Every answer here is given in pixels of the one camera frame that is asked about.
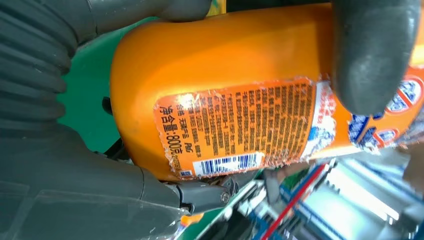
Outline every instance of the orange plastic bottle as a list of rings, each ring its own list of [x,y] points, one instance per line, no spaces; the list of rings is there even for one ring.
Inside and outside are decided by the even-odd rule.
[[[331,16],[329,4],[315,4],[151,22],[127,34],[110,96],[134,163],[174,181],[392,144],[421,109],[424,70],[408,70],[402,89],[418,97],[407,109],[396,108],[399,89],[381,116],[352,116],[325,81]],[[424,63],[420,26],[412,66]]]

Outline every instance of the blue wire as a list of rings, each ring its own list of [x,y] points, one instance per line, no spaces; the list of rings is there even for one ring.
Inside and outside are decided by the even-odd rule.
[[[290,193],[290,190],[287,189],[285,186],[281,185],[280,189],[283,192],[286,192],[288,194],[289,199],[292,198],[292,196],[294,196],[294,194]],[[289,200],[284,196],[284,194],[281,194],[281,197],[284,199],[284,201],[286,203],[289,202]],[[301,207],[303,207],[306,211],[309,212],[309,214],[311,215],[311,217],[314,217],[318,222],[320,222],[322,225],[324,225],[330,232],[332,232],[335,236],[337,236],[339,239],[341,240],[346,240],[346,238],[344,238],[338,231],[336,231],[333,227],[331,227],[324,219],[322,219],[320,216],[318,216],[311,208],[309,208],[308,206],[306,206],[306,204],[304,204],[303,202],[298,202],[297,204],[299,204]],[[303,214],[296,208],[293,208],[294,213],[301,217],[303,216]]]
[[[293,191],[293,194],[291,194],[291,196],[290,196],[290,200],[292,200],[292,198],[294,197],[294,196],[296,196],[297,194],[298,194],[298,192],[300,191],[300,189],[302,189],[302,187],[305,185],[305,183],[307,183],[308,182],[308,180],[310,179],[310,178],[312,178],[312,176],[314,175],[314,173],[316,172],[316,171],[318,171],[318,168],[319,168],[319,166],[320,165],[317,165],[317,166],[315,166],[314,168],[313,168],[313,170],[304,178],[304,180],[299,184],[299,186],[297,186],[296,187],[296,189]]]

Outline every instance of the product logo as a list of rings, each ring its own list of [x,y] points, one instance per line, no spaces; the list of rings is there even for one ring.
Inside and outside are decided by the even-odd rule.
[[[395,141],[399,137],[399,130],[397,129],[386,129],[375,132],[373,135],[376,145],[379,148],[385,147]]]
[[[390,114],[400,114],[407,111],[418,102],[423,90],[424,83],[421,78],[414,75],[406,75],[385,111]]]

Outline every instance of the green surface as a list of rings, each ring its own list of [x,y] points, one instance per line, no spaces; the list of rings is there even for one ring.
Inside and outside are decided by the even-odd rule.
[[[109,74],[115,48],[128,31],[152,19],[105,34],[80,47],[72,59],[70,72],[64,76],[67,92],[60,94],[58,100],[65,105],[66,115],[59,121],[75,129],[92,151],[104,152],[119,138],[114,118],[102,108],[103,97],[109,96]],[[194,239],[219,212],[207,212],[179,239]]]

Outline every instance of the white light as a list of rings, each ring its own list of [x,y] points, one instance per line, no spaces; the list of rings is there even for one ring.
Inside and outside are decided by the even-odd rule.
[[[366,191],[352,179],[334,168],[327,179],[340,188],[340,195],[348,198],[351,202],[371,211],[382,220],[387,221],[388,216],[399,220],[399,213],[386,205],[380,199]]]

